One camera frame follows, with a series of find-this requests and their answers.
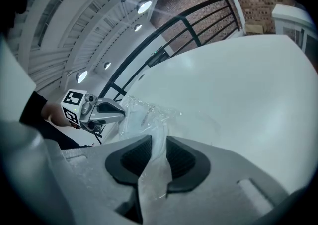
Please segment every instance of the ceiling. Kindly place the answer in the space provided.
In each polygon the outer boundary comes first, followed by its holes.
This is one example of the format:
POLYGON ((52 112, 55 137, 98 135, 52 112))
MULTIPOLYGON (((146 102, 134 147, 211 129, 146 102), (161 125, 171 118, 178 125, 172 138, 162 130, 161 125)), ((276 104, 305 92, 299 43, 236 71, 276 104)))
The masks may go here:
MULTIPOLYGON (((143 15, 141 0, 28 0, 16 14, 8 44, 22 67, 47 95, 66 90, 71 72, 92 71, 116 40, 143 15)), ((148 19, 157 0, 144 14, 148 19)))

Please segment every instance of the lamp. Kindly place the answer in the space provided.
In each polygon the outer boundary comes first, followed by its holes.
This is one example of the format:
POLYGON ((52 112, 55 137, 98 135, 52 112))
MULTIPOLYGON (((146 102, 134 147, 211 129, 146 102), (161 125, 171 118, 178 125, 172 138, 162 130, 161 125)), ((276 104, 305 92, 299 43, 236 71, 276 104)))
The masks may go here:
POLYGON ((136 25, 135 25, 135 32, 137 32, 141 27, 142 27, 142 25, 136 24, 136 25))
POLYGON ((104 64, 104 68, 105 68, 105 70, 106 70, 106 69, 108 69, 110 65, 111 65, 111 63, 110 63, 110 62, 105 63, 105 64, 104 64))
POLYGON ((149 0, 141 0, 136 7, 138 14, 144 13, 151 6, 152 2, 149 0))
POLYGON ((76 73, 76 81, 78 83, 81 83, 85 79, 86 76, 87 76, 87 71, 84 71, 82 73, 78 72, 78 73, 76 73))

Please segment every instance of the table surface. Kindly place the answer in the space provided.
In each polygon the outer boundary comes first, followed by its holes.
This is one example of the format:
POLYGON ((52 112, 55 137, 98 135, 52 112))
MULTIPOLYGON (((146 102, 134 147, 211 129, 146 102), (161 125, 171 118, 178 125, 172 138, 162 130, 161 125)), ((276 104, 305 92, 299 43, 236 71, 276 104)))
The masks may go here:
POLYGON ((318 76, 287 36, 190 50, 146 70, 128 95, 181 111, 169 134, 234 151, 289 193, 316 168, 318 76))

